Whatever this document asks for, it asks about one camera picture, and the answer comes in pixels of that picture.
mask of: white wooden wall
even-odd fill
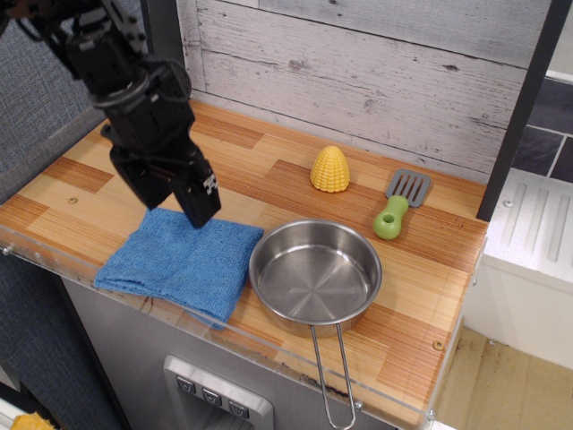
[[[487,182],[551,0],[177,0],[193,96]]]

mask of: pan handle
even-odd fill
[[[340,354],[342,355],[342,364],[344,366],[344,376],[346,378],[346,388],[348,389],[348,398],[350,400],[350,411],[352,413],[352,421],[350,421],[350,424],[348,426],[337,426],[332,422],[332,418],[330,418],[329,400],[326,393],[326,383],[324,382],[324,373],[322,372],[322,362],[321,362],[321,353],[319,352],[319,342],[316,340],[316,332],[314,330],[313,325],[311,325],[311,332],[312,332],[312,340],[314,341],[314,352],[316,353],[316,364],[319,367],[319,375],[321,377],[322,398],[324,399],[324,409],[326,410],[326,417],[329,420],[330,425],[336,428],[337,430],[348,430],[349,428],[352,428],[354,426],[356,421],[355,400],[352,397],[352,387],[350,385],[350,377],[348,376],[348,364],[346,363],[344,342],[342,341],[342,330],[340,330],[340,324],[336,325],[338,332],[338,343],[340,344]]]

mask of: metal screw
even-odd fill
[[[444,342],[442,342],[441,340],[435,340],[432,343],[432,346],[436,351],[442,351],[445,348]]]

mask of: button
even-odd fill
[[[186,379],[182,378],[181,376],[177,376],[177,385],[180,389],[190,394],[195,393],[195,384],[191,381],[187,381]]]
[[[229,401],[229,411],[231,411],[233,415],[237,415],[242,419],[249,419],[249,409],[233,402],[232,400]]]
[[[213,391],[209,391],[203,388],[203,398],[208,401],[211,405],[221,406],[221,396]]]

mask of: wooden countertop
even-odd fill
[[[346,155],[351,184],[343,193],[323,193],[310,183],[312,163],[323,147],[336,143],[201,103],[192,106],[197,116],[192,138],[221,188],[223,209],[217,218],[266,230],[292,219],[334,219],[372,243],[382,262],[381,292],[362,321],[344,334],[355,397],[392,424],[419,427],[424,418],[416,410],[432,407],[448,350],[432,344],[449,344],[483,244],[487,223],[475,214],[485,187],[410,167],[429,175],[432,187],[424,204],[406,214],[401,236],[383,241],[374,235],[372,221],[386,205],[394,172],[408,165],[337,144]],[[112,167],[110,147],[98,127],[3,205],[0,243],[91,285],[145,212]],[[173,196],[162,207],[180,210]],[[317,379],[312,341],[275,327],[250,286],[231,328],[223,331],[204,329],[179,306],[161,300],[102,294],[280,372],[310,383]],[[337,339],[321,340],[321,351],[324,365],[343,374]],[[327,374],[327,382],[346,391],[333,374]]]

